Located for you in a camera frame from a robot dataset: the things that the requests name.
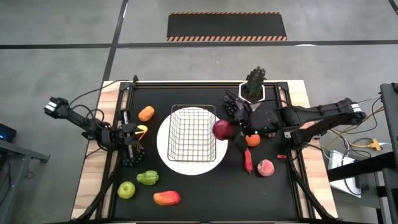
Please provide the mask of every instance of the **cable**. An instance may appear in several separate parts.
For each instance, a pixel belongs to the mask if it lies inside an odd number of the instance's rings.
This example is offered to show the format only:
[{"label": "cable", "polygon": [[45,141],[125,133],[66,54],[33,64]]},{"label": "cable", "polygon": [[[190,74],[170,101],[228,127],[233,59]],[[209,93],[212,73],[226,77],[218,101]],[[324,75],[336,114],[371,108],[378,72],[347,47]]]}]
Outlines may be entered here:
[{"label": "cable", "polygon": [[321,150],[322,153],[323,153],[323,155],[324,155],[326,158],[328,158],[329,161],[333,161],[333,162],[334,162],[333,159],[330,159],[330,157],[328,157],[328,156],[326,155],[326,153],[325,153],[325,148],[323,148],[323,147],[318,147],[318,146],[314,146],[313,144],[309,144],[309,143],[307,143],[307,145],[308,145],[308,146],[311,146],[311,147],[314,147],[315,149]]},{"label": "cable", "polygon": [[[348,155],[348,153],[349,153],[350,150],[356,152],[358,155],[363,156],[363,157],[366,157],[366,156],[359,154],[358,151],[368,153],[368,154],[369,154],[369,157],[367,157],[368,159],[372,157],[372,155],[371,155],[369,152],[362,151],[362,150],[354,150],[354,149],[351,148],[351,149],[347,150],[347,151],[343,154],[343,157],[341,158],[341,166],[344,165],[344,158]],[[347,187],[348,191],[351,192],[351,194],[353,194],[353,195],[361,195],[361,194],[356,194],[356,193],[354,193],[354,192],[349,188],[349,186],[348,186],[348,184],[347,184],[347,180],[346,180],[346,179],[343,179],[343,180],[344,180],[345,186]]]},{"label": "cable", "polygon": [[129,80],[116,80],[116,81],[113,81],[113,82],[111,82],[111,83],[109,83],[109,84],[107,84],[107,85],[105,85],[105,86],[102,86],[102,87],[100,87],[100,88],[98,88],[98,89],[88,91],[87,93],[84,93],[84,94],[82,94],[82,95],[76,97],[74,100],[72,100],[72,101],[69,103],[69,106],[71,106],[77,99],[79,99],[79,98],[81,98],[81,97],[83,97],[83,96],[85,96],[85,95],[87,95],[87,94],[94,93],[95,91],[102,90],[103,88],[108,87],[108,86],[112,85],[113,83],[122,82],[122,81],[128,82]]},{"label": "cable", "polygon": [[1,199],[1,201],[0,201],[0,207],[1,207],[1,205],[3,204],[3,202],[5,201],[5,199],[6,199],[6,197],[7,197],[7,195],[8,195],[8,192],[10,191],[10,189],[11,189],[11,165],[10,165],[10,161],[8,160],[7,161],[7,163],[8,163],[8,173],[7,173],[7,177],[8,177],[8,189],[7,189],[7,192],[6,192],[6,194],[4,195],[4,197]]},{"label": "cable", "polygon": [[[70,114],[72,114],[73,110],[76,109],[76,108],[78,108],[78,107],[85,108],[85,109],[88,111],[88,114],[90,114],[93,118],[95,118],[95,116],[94,116],[92,110],[90,110],[89,107],[87,107],[86,105],[76,105],[76,106],[72,107],[72,108],[70,109]],[[94,121],[94,123],[95,123],[95,125],[96,125],[97,127],[99,127],[100,129],[104,129],[104,127],[101,127],[100,124],[98,124],[97,120],[93,119],[93,121]]]},{"label": "cable", "polygon": [[85,118],[88,119],[88,115],[92,114],[92,112],[94,112],[94,111],[99,111],[99,112],[101,112],[101,114],[102,114],[101,121],[104,121],[104,119],[105,119],[105,114],[104,114],[104,111],[102,111],[102,110],[100,110],[100,109],[93,109],[93,110],[91,110],[91,111],[90,111],[91,113],[88,112],[88,113],[86,114]]},{"label": "cable", "polygon": [[294,160],[296,160],[299,157],[300,152],[303,150],[303,148],[297,149],[296,152],[296,156],[294,158],[288,159],[289,155],[288,155],[288,151],[285,150],[285,155],[283,158],[279,159],[280,162],[293,162]]},{"label": "cable", "polygon": [[[339,161],[336,161],[336,160],[333,160],[333,159],[331,159],[327,154],[326,154],[326,152],[325,151],[329,151],[329,150],[327,150],[327,149],[325,149],[324,147],[323,147],[323,138],[325,137],[325,135],[323,135],[322,137],[321,137],[321,139],[320,139],[320,148],[322,149],[322,153],[323,153],[323,155],[329,160],[329,161],[332,161],[332,162],[339,162]],[[346,149],[347,149],[347,146],[349,145],[349,142],[347,141],[347,139],[345,139],[343,136],[342,136],[342,139],[343,139],[343,141],[344,141],[344,145],[346,146]]]},{"label": "cable", "polygon": [[374,99],[377,99],[377,98],[380,98],[380,96],[375,96],[375,97],[369,98],[367,100],[361,100],[361,101],[357,102],[357,104],[358,105],[362,105],[362,104],[365,104],[365,103],[370,102],[370,101],[372,101]]},{"label": "cable", "polygon": [[[377,109],[376,111],[373,111],[373,107],[374,107],[375,102],[374,102],[373,105],[372,105],[372,114],[367,115],[367,116],[363,119],[363,121],[362,121],[361,124],[363,124],[367,119],[369,119],[369,118],[372,117],[372,116],[373,116],[374,119],[376,120],[376,117],[375,117],[374,115],[383,110],[383,106],[382,106],[382,107],[380,107],[379,109]],[[337,137],[335,137],[331,142],[329,142],[329,144],[327,144],[327,145],[325,146],[325,148],[330,147],[342,134],[346,133],[347,131],[351,131],[351,130],[357,128],[357,127],[353,128],[353,126],[354,126],[354,125],[349,126],[348,128],[344,129],[344,131],[339,131],[339,130],[337,130],[337,129],[334,129],[334,131],[338,131],[338,132],[340,132],[340,133],[338,133],[338,134],[337,134]]]},{"label": "cable", "polygon": [[373,119],[374,119],[374,127],[373,128],[371,128],[371,129],[368,129],[368,130],[365,130],[365,131],[357,131],[357,132],[354,132],[354,133],[348,133],[348,132],[345,132],[345,134],[359,134],[359,133],[365,133],[365,132],[367,132],[367,131],[372,131],[373,129],[376,129],[377,128],[377,119],[376,119],[376,116],[374,115],[374,105],[376,104],[376,102],[377,101],[379,101],[381,98],[378,98],[377,100],[375,100],[374,102],[373,102],[373,104],[372,104],[372,116],[373,116]]},{"label": "cable", "polygon": [[392,147],[392,144],[391,143],[388,143],[388,142],[379,142],[379,145],[383,148],[383,145],[388,145],[388,146],[391,146]]},{"label": "cable", "polygon": [[[321,137],[320,144],[321,144],[321,148],[322,148],[323,150],[327,150],[327,149],[325,149],[325,148],[323,147],[323,137],[324,137],[324,136],[325,136],[325,135],[323,135],[323,136]],[[347,151],[348,151],[348,153],[347,153],[346,156],[348,156],[348,154],[349,154],[350,151],[353,151],[353,152],[355,152],[355,153],[357,153],[358,155],[363,156],[363,157],[368,157],[368,158],[372,157],[372,154],[371,154],[370,152],[363,151],[363,150],[353,149],[353,148],[351,147],[352,143],[350,143],[346,138],[344,138],[344,136],[339,136],[339,137],[343,140],[344,147],[345,147],[345,148],[347,149]],[[363,140],[363,139],[370,139],[370,140],[372,140],[371,138],[359,138],[359,139],[353,141],[353,143],[357,143],[358,141],[361,141],[361,140]],[[368,156],[364,156],[363,154],[361,154],[361,153],[359,153],[359,152],[366,153]]]},{"label": "cable", "polygon": [[98,141],[97,141],[97,146],[98,146],[100,149],[104,150],[104,151],[107,151],[107,150],[108,150],[107,148],[105,148],[105,147],[104,147],[101,143],[99,143]]},{"label": "cable", "polygon": [[[319,150],[322,151],[322,149],[321,149],[320,147],[318,147],[318,146],[314,146],[313,144],[310,144],[310,143],[305,143],[305,144],[308,145],[308,146],[312,146],[312,147],[314,147],[315,149],[319,149]],[[293,162],[294,160],[296,160],[296,159],[299,157],[299,154],[303,151],[303,149],[304,149],[304,148],[300,148],[299,150],[296,150],[296,156],[295,156],[294,158],[292,158],[292,159],[286,159],[285,161],[287,161],[287,162]]]},{"label": "cable", "polygon": [[339,138],[341,138],[341,139],[344,140],[344,147],[345,147],[347,150],[349,150],[349,147],[348,147],[348,146],[351,146],[351,147],[361,147],[361,148],[371,148],[369,144],[368,144],[368,145],[357,145],[357,144],[355,144],[355,143],[357,143],[357,142],[359,142],[359,141],[361,141],[361,140],[364,140],[364,139],[367,139],[367,140],[372,141],[371,138],[360,138],[360,139],[357,139],[357,140],[355,140],[355,141],[353,141],[353,142],[351,143],[351,142],[347,141],[347,139],[345,139],[345,138],[344,138],[342,135],[340,135],[337,131],[335,131],[335,130],[333,130],[333,129],[331,129],[330,131],[332,131],[333,133],[337,134]]},{"label": "cable", "polygon": [[87,154],[87,155],[85,156],[85,159],[87,159],[87,157],[91,156],[92,154],[98,152],[100,149],[102,149],[102,148],[97,148],[97,149],[95,149],[94,151],[92,151],[91,153]]}]

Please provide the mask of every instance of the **black mat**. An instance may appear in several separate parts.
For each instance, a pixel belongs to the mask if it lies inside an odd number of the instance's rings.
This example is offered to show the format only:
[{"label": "black mat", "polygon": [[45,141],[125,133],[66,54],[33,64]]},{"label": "black mat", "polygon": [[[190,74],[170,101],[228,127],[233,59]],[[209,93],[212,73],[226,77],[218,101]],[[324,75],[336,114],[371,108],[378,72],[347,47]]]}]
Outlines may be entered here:
[{"label": "black mat", "polygon": [[[129,200],[116,195],[114,218],[132,221],[294,221],[297,219],[294,196],[287,164],[277,161],[276,155],[284,153],[282,133],[267,139],[252,152],[253,164],[270,159],[275,173],[268,178],[248,175],[243,170],[243,156],[231,144],[224,159],[213,170],[201,175],[182,175],[169,169],[157,152],[157,132],[174,104],[214,105],[216,115],[226,119],[221,104],[224,91],[238,88],[143,88],[134,90],[132,118],[137,117],[147,105],[155,108],[155,115],[145,125],[148,132],[141,141],[146,158],[139,166],[122,167],[118,185],[131,181],[136,194]],[[266,88],[268,98],[276,98],[274,88]],[[276,108],[276,102],[267,102]],[[146,170],[156,170],[160,177],[154,186],[137,183],[136,175]],[[153,194],[176,190],[181,195],[178,205],[156,205]]]},{"label": "black mat", "polygon": [[279,12],[175,12],[168,41],[287,40]]}]

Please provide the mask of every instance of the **plastic fruit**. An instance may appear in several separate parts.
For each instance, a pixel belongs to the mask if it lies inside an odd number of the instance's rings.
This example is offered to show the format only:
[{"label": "plastic fruit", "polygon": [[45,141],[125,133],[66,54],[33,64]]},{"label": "plastic fruit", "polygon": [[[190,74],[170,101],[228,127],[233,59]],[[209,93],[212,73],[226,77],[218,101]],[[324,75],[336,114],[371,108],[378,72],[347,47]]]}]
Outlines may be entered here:
[{"label": "plastic fruit", "polygon": [[174,190],[154,194],[154,201],[158,205],[175,205],[181,201],[180,195]]},{"label": "plastic fruit", "polygon": [[149,121],[154,113],[155,109],[151,106],[147,106],[138,114],[138,118],[140,121]]},{"label": "plastic fruit", "polygon": [[148,131],[148,127],[145,125],[138,125],[137,128],[141,129],[142,131],[136,131],[135,134],[141,134],[141,136],[139,137],[138,141],[140,141],[142,139],[142,137],[144,137],[145,133]]},{"label": "plastic fruit", "polygon": [[145,173],[137,175],[137,181],[145,185],[154,185],[157,180],[159,180],[159,175],[153,170],[148,170]]},{"label": "plastic fruit", "polygon": [[257,165],[257,171],[263,177],[269,177],[274,173],[275,168],[271,161],[264,159]]},{"label": "plastic fruit", "polygon": [[246,136],[244,138],[246,139],[249,147],[256,147],[260,145],[261,139],[260,135],[258,134],[252,134],[251,136]]},{"label": "plastic fruit", "polygon": [[129,199],[136,193],[136,186],[130,181],[123,182],[118,188],[120,198]]},{"label": "plastic fruit", "polygon": [[213,125],[213,134],[219,140],[225,140],[225,136],[233,134],[232,125],[226,120],[219,120]]}]

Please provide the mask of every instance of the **gray floor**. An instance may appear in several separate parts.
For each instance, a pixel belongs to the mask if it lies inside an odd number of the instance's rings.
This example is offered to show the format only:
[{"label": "gray floor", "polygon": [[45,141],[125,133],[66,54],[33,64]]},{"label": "gray floor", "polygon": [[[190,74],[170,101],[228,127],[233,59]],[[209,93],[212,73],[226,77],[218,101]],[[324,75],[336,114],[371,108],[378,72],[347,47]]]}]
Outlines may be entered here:
[{"label": "gray floor", "polygon": [[[121,0],[0,0],[0,44],[110,43],[120,6]],[[131,0],[119,42],[164,42],[173,11],[280,11],[289,40],[398,39],[398,17],[387,0]],[[13,223],[69,219],[87,141],[70,123],[44,115],[43,107],[50,96],[71,100],[100,86],[108,54],[0,50],[0,123],[18,130],[16,144],[52,155],[44,166],[31,164],[35,177],[26,181]],[[305,80],[311,104],[319,105],[376,96],[380,84],[398,82],[396,58],[396,45],[119,49],[110,80],[236,80],[261,65],[270,80]],[[94,93],[80,103],[94,108],[97,99]],[[369,113],[370,104],[363,109]],[[377,120],[377,129],[349,140],[389,142],[383,113]],[[369,121],[362,128],[372,126]],[[332,138],[327,134],[325,141]],[[332,147],[342,148],[340,142]],[[335,197],[341,218],[376,222],[373,209],[344,199]]]}]

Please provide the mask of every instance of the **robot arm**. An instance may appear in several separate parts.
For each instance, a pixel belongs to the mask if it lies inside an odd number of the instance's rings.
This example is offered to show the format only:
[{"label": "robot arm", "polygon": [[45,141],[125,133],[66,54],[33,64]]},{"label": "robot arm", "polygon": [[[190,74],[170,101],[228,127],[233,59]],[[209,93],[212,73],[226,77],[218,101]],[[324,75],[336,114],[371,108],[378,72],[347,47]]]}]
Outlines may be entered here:
[{"label": "robot arm", "polygon": [[96,118],[85,118],[73,111],[69,103],[63,98],[51,97],[50,101],[44,107],[44,112],[55,119],[66,119],[74,125],[80,127],[85,132],[81,135],[88,140],[97,140],[99,146],[106,149],[116,150],[120,147],[129,149],[129,157],[133,158],[131,145],[137,144],[139,137],[144,130],[130,123],[129,112],[122,110],[124,123],[120,128],[113,128],[109,123],[100,121]]},{"label": "robot arm", "polygon": [[[312,108],[288,105],[273,111],[267,110],[262,105],[252,111],[245,101],[241,103],[243,108],[235,114],[235,119],[231,122],[239,128],[235,136],[230,136],[229,139],[235,139],[238,133],[241,136],[252,134],[266,136],[269,133],[283,131],[290,133],[291,148],[301,147],[312,137],[324,134],[336,126],[360,124],[366,117],[359,105],[349,98]],[[300,129],[311,121],[317,122],[309,128]]]}]

